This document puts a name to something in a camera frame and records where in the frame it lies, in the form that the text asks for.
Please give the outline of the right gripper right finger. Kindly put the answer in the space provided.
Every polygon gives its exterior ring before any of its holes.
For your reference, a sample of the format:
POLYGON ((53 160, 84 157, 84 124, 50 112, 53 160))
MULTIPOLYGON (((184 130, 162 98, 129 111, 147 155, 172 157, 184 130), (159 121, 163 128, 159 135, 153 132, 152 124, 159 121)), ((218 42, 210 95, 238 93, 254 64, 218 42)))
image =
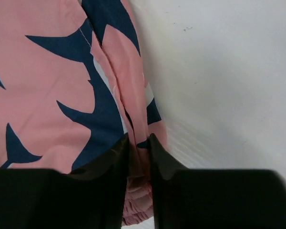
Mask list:
POLYGON ((149 137, 157 229, 286 229, 286 184, 267 169, 189 169, 149 137))

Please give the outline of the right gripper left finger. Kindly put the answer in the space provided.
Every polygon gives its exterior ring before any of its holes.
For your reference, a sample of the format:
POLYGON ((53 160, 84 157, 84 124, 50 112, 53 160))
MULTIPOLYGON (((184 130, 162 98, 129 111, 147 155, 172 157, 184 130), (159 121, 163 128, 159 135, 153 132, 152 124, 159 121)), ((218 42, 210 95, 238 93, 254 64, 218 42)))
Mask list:
POLYGON ((0 229, 119 229, 128 155, 123 137, 70 174, 0 169, 0 229))

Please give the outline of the pink shark print shorts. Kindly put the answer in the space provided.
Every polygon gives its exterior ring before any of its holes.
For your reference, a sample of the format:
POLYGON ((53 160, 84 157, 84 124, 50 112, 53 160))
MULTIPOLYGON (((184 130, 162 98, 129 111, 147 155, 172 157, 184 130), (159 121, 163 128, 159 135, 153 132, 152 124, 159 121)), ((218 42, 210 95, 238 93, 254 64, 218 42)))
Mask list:
POLYGON ((147 139, 167 135, 127 0, 0 0, 0 168, 68 174, 130 140, 122 224, 153 216, 147 139))

